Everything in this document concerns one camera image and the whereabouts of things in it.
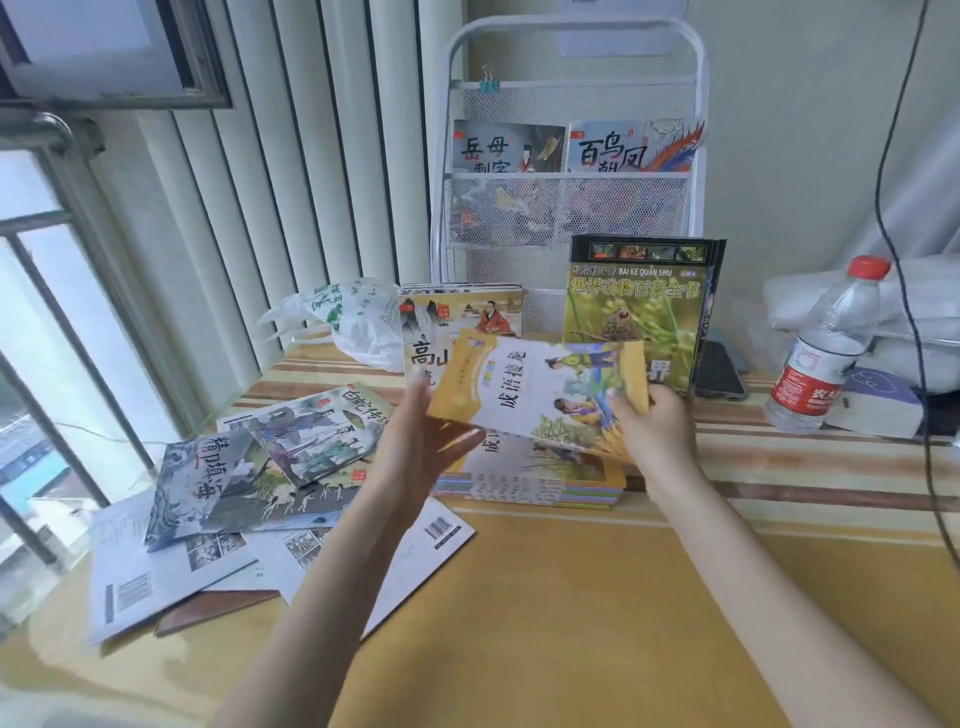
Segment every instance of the hand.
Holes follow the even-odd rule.
[[[650,411],[641,415],[626,397],[611,390],[607,395],[613,414],[623,428],[627,451],[647,481],[647,493],[657,500],[664,489],[699,473],[693,418],[684,400],[669,387],[650,385]]]
[[[417,376],[380,436],[371,473],[360,489],[366,500],[386,505],[404,530],[417,519],[440,473],[487,436],[482,429],[427,417],[428,406],[430,380]]]

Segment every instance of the magazine rack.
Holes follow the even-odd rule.
[[[649,29],[669,26],[693,46],[693,75],[612,81],[554,80],[489,85],[453,81],[460,46],[481,33]],[[581,233],[690,235],[703,229],[707,150],[689,172],[505,173],[453,172],[453,119],[552,124],[588,119],[707,119],[708,63],[703,41],[686,23],[639,15],[504,15],[464,26],[446,49],[431,189],[430,273],[434,282],[520,283],[527,289],[523,327],[560,331],[570,239]],[[562,169],[568,145],[564,141]],[[525,185],[518,214],[512,192]],[[491,186],[496,194],[489,194]]]

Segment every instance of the binder clip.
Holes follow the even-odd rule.
[[[480,93],[496,93],[500,90],[500,82],[493,77],[493,66],[483,65],[483,81],[480,82]]]

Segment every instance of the bottle label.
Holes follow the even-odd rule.
[[[770,397],[799,415],[826,415],[859,357],[825,352],[797,339]]]

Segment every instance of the red bottle cap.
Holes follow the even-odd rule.
[[[889,272],[890,261],[878,255],[858,255],[847,268],[848,276],[866,280],[883,280]]]

